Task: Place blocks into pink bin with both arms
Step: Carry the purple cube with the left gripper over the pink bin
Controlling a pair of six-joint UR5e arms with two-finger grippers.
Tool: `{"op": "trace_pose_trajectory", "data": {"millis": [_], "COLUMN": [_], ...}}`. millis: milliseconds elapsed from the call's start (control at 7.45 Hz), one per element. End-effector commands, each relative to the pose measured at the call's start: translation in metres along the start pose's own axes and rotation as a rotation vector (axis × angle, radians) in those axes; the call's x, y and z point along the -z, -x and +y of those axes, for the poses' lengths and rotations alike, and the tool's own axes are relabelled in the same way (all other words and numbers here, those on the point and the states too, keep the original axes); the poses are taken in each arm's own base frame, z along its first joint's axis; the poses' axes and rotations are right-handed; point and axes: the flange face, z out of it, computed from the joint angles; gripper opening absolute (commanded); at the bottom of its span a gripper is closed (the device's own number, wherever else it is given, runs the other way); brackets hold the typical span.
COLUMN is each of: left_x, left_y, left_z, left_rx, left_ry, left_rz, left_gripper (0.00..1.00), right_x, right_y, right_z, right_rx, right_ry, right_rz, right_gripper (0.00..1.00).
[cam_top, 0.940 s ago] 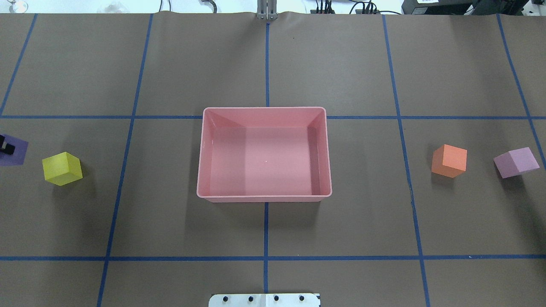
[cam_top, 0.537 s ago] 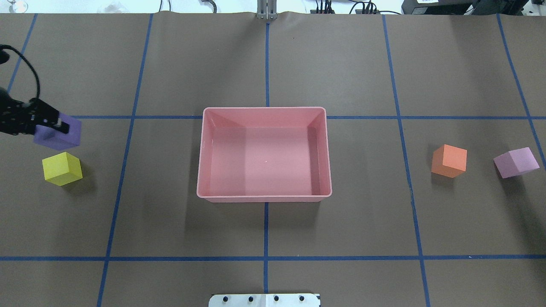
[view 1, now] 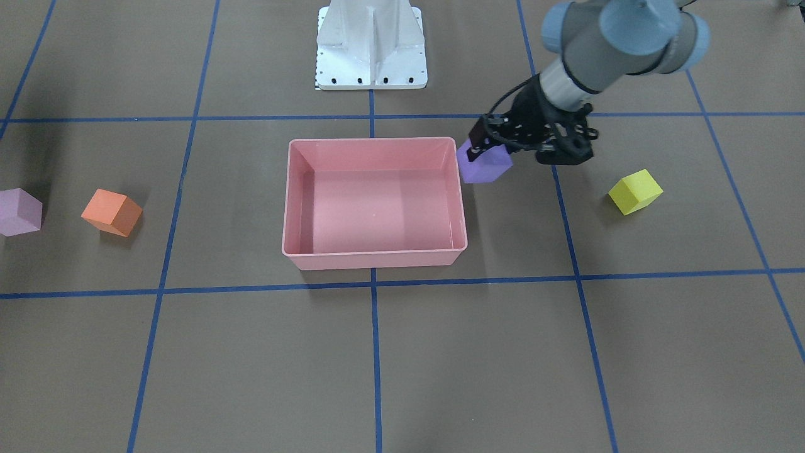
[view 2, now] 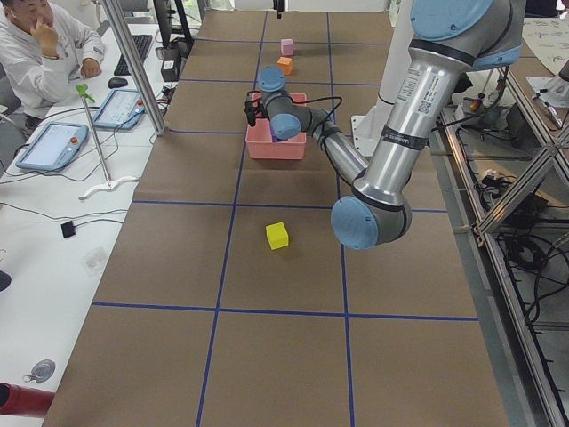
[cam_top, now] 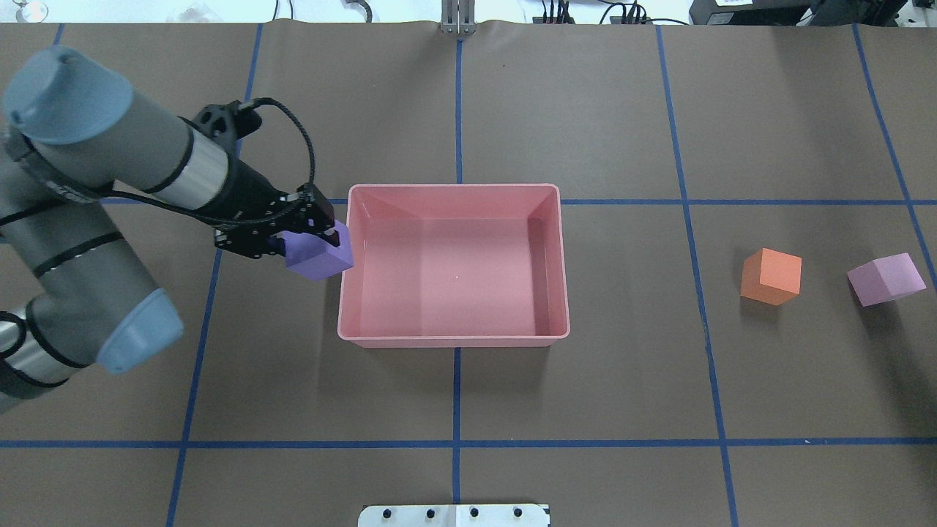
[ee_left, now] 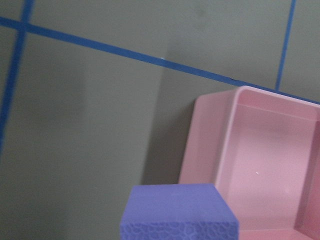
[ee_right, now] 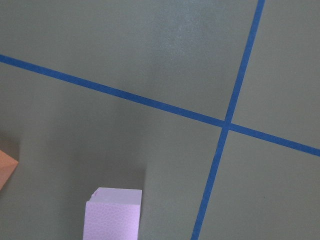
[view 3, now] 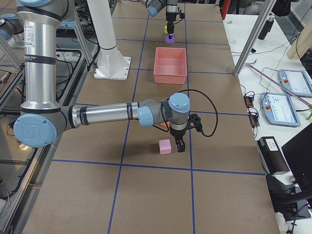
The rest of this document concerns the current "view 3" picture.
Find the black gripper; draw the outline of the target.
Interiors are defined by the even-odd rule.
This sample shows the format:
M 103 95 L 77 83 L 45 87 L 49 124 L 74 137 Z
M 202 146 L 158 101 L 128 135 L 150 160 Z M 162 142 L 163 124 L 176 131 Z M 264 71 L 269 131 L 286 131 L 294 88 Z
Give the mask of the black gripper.
M 176 12 L 166 12 L 168 39 L 172 39 L 174 34 L 174 22 L 176 21 Z
M 186 134 L 186 130 L 175 130 L 170 129 L 170 134 L 175 138 L 175 143 L 177 145 L 177 152 L 182 153 L 185 152 L 185 142 L 183 140 L 183 137 Z

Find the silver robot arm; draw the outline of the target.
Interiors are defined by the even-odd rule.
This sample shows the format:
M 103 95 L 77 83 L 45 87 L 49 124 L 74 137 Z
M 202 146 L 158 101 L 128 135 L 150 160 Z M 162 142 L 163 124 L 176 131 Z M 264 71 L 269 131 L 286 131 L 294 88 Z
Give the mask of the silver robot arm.
M 190 100 L 182 92 L 162 102 L 139 101 L 98 107 L 64 106 L 80 79 L 73 70 L 61 82 L 56 76 L 57 29 L 68 24 L 79 26 L 72 0 L 19 0 L 18 17 L 24 26 L 25 100 L 20 117 L 14 123 L 19 142 L 41 148 L 52 144 L 70 129 L 95 123 L 137 120 L 141 126 L 157 127 L 165 123 L 174 138 L 178 152 L 185 151 L 183 137 L 190 128 Z M 57 95 L 57 86 L 63 88 Z
M 166 8 L 166 31 L 165 31 L 165 42 L 174 43 L 175 35 L 175 21 L 178 15 L 181 19 L 184 19 L 184 14 L 178 7 L 177 0 L 139 0 L 143 5 L 145 5 L 150 16 L 156 16 L 163 8 Z

